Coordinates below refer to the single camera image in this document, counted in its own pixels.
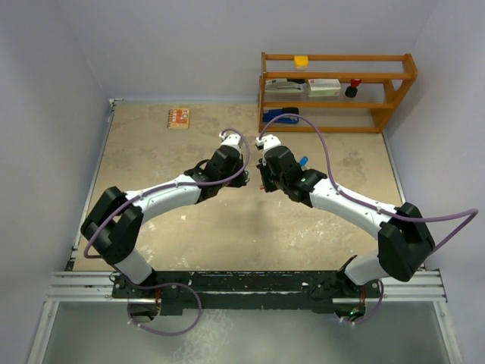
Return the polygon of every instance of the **white wall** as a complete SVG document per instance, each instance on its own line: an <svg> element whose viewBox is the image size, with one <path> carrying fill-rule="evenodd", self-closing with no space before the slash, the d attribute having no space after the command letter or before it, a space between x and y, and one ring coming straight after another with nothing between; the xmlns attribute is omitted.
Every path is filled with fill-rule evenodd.
<svg viewBox="0 0 485 364"><path fill-rule="evenodd" d="M0 2L0 362L27 360L64 269L108 116L55 0Z"/></svg>
<svg viewBox="0 0 485 364"><path fill-rule="evenodd" d="M408 52L438 0L59 0L110 97L251 100L261 52Z"/></svg>
<svg viewBox="0 0 485 364"><path fill-rule="evenodd" d="M465 361L485 346L485 2L441 0L412 54L419 77L388 129L406 198L426 216L481 213L428 259L441 268ZM436 240L456 222L431 224Z"/></svg>

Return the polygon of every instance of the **stapler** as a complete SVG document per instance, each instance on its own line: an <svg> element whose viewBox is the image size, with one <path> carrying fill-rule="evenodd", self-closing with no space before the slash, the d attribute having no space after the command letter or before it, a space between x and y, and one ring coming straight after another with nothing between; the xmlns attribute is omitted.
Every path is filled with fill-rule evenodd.
<svg viewBox="0 0 485 364"><path fill-rule="evenodd" d="M266 93L302 93L306 81L302 78L275 78L267 80L264 86Z"/></svg>

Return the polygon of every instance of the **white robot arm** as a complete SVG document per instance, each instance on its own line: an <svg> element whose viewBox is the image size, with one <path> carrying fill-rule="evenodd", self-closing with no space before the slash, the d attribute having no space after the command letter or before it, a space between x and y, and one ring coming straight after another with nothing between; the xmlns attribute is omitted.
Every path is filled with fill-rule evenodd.
<svg viewBox="0 0 485 364"><path fill-rule="evenodd" d="M249 181L247 171L230 179L243 168L242 138L232 133L221 134L221 146L211 159L200 161L179 177L143 190L121 192L108 188L100 197L81 227L83 236L90 240L97 232L92 246L109 265L127 276L135 284L149 285L153 269L135 248L142 224L152 218L181 206L195 205L217 195L223 187L243 187ZM212 182L228 179L227 182ZM102 223L123 204L117 221Z"/></svg>
<svg viewBox="0 0 485 364"><path fill-rule="evenodd" d="M408 281L432 253L434 241L424 223L402 222L380 213L381 209L386 209L420 218L416 206L405 203L396 207L345 187L339 186L336 190L326 174L303 168L274 135L257 138L256 146L264 153L258 169L266 192L282 190L292 201L338 215L377 240L378 251L354 256L341 268L353 284L361 286L388 276ZM375 205L377 211L347 199L340 192Z"/></svg>

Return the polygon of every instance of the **black metal base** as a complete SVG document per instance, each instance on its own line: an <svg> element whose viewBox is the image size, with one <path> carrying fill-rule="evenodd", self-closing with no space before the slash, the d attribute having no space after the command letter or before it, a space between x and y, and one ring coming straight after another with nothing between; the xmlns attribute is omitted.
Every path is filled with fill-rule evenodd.
<svg viewBox="0 0 485 364"><path fill-rule="evenodd" d="M354 97L357 96L357 87L352 87L349 86L346 89L346 96L349 97L350 99L353 99Z"/></svg>
<svg viewBox="0 0 485 364"><path fill-rule="evenodd" d="M353 305L334 305L333 299L361 296L336 271L157 271L158 284L188 284L200 296L204 309L307 309L315 313L351 312ZM368 298L379 297L376 281L364 287ZM116 277L113 298L155 298L155 290L132 288ZM161 289L161 315L182 315L196 309L193 294L178 286Z"/></svg>

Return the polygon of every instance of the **orange wooden shelf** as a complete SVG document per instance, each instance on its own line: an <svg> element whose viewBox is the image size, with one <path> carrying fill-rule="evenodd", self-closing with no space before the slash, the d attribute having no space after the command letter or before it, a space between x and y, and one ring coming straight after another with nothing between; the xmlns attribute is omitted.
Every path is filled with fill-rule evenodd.
<svg viewBox="0 0 485 364"><path fill-rule="evenodd" d="M399 62L402 64L402 72L328 72L328 71L269 71L268 61L293 61L294 55L267 55L261 54L261 76L259 77L259 94L258 94L258 116L259 131L264 127L263 111L264 108L369 108L374 127L320 127L323 132L363 132L363 133L380 133L387 125L389 119L393 116L395 110L400 105L404 96L411 88L416 77L418 69L410 54L405 55L308 55L308 60L316 61L385 61ZM349 83L351 79L361 79L363 84L379 83L383 86L384 100L382 102L361 102L345 97L335 98L311 98L306 91L302 94L276 94L266 93L264 86L266 80L274 78L336 78L341 83ZM401 86L395 89L393 80L401 80ZM293 126L276 126L269 127L268 131L292 131L292 132L311 132L310 127L293 127Z"/></svg>

